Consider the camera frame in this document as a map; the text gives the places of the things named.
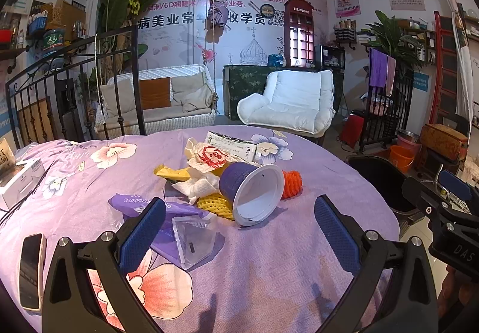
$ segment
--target smartphone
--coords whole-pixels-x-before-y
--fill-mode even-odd
[[[45,253],[46,238],[43,234],[33,234],[23,240],[18,293],[20,304],[25,310],[42,310]]]

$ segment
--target metal bowl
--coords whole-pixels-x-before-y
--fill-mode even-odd
[[[421,142],[421,137],[416,133],[410,132],[409,130],[398,130],[398,136],[414,144]]]

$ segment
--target brown leather bag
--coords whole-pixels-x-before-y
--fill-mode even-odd
[[[422,127],[421,144],[453,162],[464,160],[468,153],[468,138],[440,123]]]

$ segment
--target blue cup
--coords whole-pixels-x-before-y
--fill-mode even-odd
[[[284,175],[274,164],[260,167],[237,162],[219,178],[219,190],[233,205],[233,217],[241,226],[265,220],[278,205],[284,190]]]
[[[241,183],[255,169],[258,167],[242,161],[227,166],[219,178],[219,190],[222,196],[233,203]]]

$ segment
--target red telephone booth model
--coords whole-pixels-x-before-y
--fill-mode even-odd
[[[284,10],[284,56],[288,67],[314,62],[313,7],[305,0],[288,0]]]

